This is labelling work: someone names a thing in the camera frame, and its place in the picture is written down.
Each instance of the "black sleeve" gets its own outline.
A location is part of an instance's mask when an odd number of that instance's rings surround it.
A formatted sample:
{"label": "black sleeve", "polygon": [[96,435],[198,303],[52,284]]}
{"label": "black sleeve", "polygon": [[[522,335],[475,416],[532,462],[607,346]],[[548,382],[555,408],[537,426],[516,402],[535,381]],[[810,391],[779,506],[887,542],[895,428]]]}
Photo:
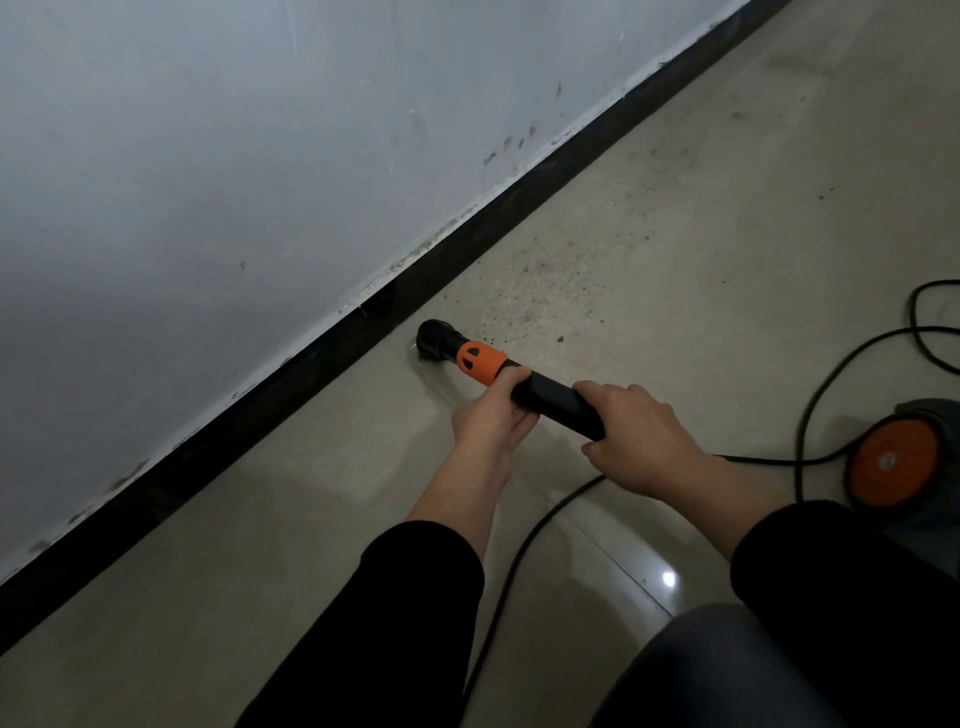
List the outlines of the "black sleeve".
{"label": "black sleeve", "polygon": [[733,555],[733,589],[850,725],[956,720],[960,583],[830,501],[784,508]]}
{"label": "black sleeve", "polygon": [[456,725],[483,587],[460,534],[391,528],[237,726]]}

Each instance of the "beige tile floor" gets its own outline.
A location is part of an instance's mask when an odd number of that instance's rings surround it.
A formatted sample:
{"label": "beige tile floor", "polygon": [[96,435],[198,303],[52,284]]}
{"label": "beige tile floor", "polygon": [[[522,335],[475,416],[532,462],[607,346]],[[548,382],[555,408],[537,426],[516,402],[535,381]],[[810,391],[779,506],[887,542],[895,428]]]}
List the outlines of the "beige tile floor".
{"label": "beige tile floor", "polygon": [[[229,726],[476,392],[410,356],[423,318],[561,381],[643,383],[708,449],[787,455],[836,360],[960,273],[958,38],[952,0],[795,0],[0,658],[0,724]],[[960,304],[923,313],[955,324]],[[811,446],[919,396],[960,384],[891,342],[837,383]],[[527,530],[591,476],[550,423],[515,470],[478,642]],[[809,491],[837,497],[837,470]],[[469,725],[583,726],[671,615],[734,598],[689,524],[610,485],[544,530],[515,589]]]}

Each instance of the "orange grip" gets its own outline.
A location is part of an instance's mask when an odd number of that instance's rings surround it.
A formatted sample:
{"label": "orange grip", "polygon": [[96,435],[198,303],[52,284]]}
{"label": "orange grip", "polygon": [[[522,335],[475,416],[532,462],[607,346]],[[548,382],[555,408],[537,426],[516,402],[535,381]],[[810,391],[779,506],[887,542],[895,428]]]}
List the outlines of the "orange grip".
{"label": "orange grip", "polygon": [[467,341],[457,352],[457,366],[485,387],[493,384],[496,375],[509,357],[479,341]]}

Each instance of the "hand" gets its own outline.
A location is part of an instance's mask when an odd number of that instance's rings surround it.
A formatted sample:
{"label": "hand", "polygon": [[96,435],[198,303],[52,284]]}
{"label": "hand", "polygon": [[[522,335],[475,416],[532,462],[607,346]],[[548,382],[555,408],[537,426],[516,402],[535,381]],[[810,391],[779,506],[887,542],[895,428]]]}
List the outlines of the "hand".
{"label": "hand", "polygon": [[451,418],[455,453],[489,469],[491,484],[502,489],[510,477],[510,456],[530,434],[540,415],[517,406],[510,395],[530,376],[528,367],[505,367],[487,391],[457,408]]}
{"label": "hand", "polygon": [[709,460],[673,407],[643,387],[578,381],[573,388],[597,410],[607,431],[605,439],[584,445],[583,453],[621,488],[663,500],[685,473]]}

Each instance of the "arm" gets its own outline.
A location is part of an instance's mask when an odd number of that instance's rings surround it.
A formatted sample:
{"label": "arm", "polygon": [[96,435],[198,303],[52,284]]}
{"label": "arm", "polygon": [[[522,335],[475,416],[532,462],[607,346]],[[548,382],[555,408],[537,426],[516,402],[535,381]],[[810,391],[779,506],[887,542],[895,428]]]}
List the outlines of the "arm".
{"label": "arm", "polygon": [[239,728],[456,725],[493,510],[514,448],[537,423],[510,401],[529,375],[504,371],[454,413],[456,446],[406,522],[367,548]]}
{"label": "arm", "polygon": [[607,439],[590,462],[655,497],[728,559],[737,595],[851,725],[933,725],[955,714],[960,584],[829,501],[789,501],[705,455],[637,386],[579,382]]}

